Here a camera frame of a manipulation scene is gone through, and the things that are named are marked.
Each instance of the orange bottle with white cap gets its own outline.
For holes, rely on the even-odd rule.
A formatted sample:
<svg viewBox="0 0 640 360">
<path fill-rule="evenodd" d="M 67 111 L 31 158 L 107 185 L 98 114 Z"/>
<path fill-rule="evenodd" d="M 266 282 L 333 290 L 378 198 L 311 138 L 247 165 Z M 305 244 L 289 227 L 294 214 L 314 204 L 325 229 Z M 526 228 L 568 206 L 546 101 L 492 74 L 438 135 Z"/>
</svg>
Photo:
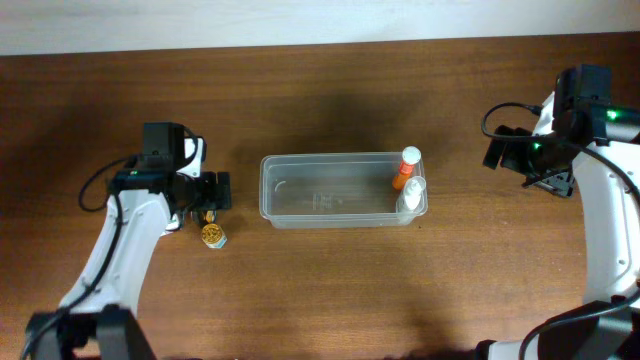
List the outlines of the orange bottle with white cap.
<svg viewBox="0 0 640 360">
<path fill-rule="evenodd" d="M 420 161 L 422 154 L 415 146 L 406 147 L 402 151 L 402 164 L 398 168 L 398 174 L 393 178 L 393 188 L 396 190 L 404 189 L 404 184 L 411 177 L 413 167 Z"/>
</svg>

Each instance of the white bottle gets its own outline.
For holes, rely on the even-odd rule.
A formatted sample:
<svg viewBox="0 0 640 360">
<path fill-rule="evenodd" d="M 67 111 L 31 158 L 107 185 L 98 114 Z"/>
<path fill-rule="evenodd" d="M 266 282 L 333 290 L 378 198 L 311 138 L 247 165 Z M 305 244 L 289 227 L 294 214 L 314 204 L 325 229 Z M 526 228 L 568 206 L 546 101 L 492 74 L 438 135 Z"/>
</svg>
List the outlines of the white bottle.
<svg viewBox="0 0 640 360">
<path fill-rule="evenodd" d="M 396 212 L 413 212 L 422 199 L 422 192 L 427 188 L 427 181 L 422 176 L 414 176 L 407 180 L 402 194 L 396 202 Z"/>
</svg>

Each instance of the wooden table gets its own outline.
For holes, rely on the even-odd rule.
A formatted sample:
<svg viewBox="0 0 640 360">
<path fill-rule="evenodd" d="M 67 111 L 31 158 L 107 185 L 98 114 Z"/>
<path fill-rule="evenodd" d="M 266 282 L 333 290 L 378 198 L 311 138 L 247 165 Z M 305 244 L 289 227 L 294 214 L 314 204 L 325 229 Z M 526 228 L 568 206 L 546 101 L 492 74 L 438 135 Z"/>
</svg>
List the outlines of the wooden table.
<svg viewBox="0 0 640 360">
<path fill-rule="evenodd" d="M 630 33 L 0 58 L 0 357 L 17 355 L 32 312 L 56 307 L 91 252 L 104 213 L 80 211 L 81 185 L 139 151 L 144 122 L 167 120 L 207 139 L 204 166 L 231 172 L 234 205 L 219 218 L 222 250 L 193 225 L 159 241 L 139 304 L 158 356 L 379 359 L 520 339 L 581 302 L 581 203 L 482 167 L 480 118 L 542 102 L 582 62 L 610 66 L 615 101 L 638 107 L 639 44 Z M 503 122 L 536 119 L 505 110 Z M 267 155 L 410 144 L 429 183 L 429 211 L 410 226 L 285 231 L 260 217 Z"/>
</svg>

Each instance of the clear tray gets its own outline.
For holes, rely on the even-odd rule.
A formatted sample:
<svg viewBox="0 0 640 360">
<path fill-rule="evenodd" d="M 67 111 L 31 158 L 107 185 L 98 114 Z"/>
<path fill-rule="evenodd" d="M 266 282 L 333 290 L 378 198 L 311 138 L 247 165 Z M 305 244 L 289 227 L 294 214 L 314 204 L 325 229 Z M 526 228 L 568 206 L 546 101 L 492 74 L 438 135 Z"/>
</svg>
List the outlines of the clear tray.
<svg viewBox="0 0 640 360">
<path fill-rule="evenodd" d="M 414 212 L 396 213 L 401 161 L 401 152 L 267 156 L 260 214 L 279 229 L 407 225 L 427 211 L 427 191 Z M 422 161 L 412 176 L 425 177 Z"/>
</svg>

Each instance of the white wall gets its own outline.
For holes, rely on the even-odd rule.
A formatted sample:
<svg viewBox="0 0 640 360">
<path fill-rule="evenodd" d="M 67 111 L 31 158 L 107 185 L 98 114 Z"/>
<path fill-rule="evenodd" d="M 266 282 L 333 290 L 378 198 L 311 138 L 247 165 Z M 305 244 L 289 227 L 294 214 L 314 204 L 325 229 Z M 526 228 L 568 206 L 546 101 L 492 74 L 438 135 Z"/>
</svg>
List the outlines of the white wall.
<svg viewBox="0 0 640 360">
<path fill-rule="evenodd" d="M 640 30 L 640 0 L 0 0 L 0 54 Z"/>
</svg>

